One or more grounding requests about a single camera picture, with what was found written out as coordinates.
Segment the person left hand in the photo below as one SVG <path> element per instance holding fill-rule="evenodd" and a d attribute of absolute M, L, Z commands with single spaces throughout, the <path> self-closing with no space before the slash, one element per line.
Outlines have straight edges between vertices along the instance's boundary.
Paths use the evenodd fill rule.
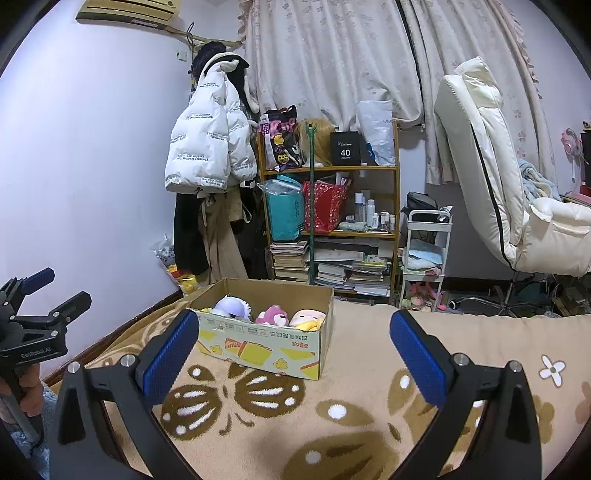
<path fill-rule="evenodd" d="M 40 364 L 31 364 L 19 376 L 19 384 L 24 389 L 25 396 L 20 401 L 21 410 L 29 417 L 40 414 L 43 406 L 43 385 L 40 379 Z M 1 377 L 0 389 L 2 395 L 11 395 L 10 386 Z M 1 419 L 5 423 L 14 424 L 14 418 L 8 408 L 1 401 Z"/>

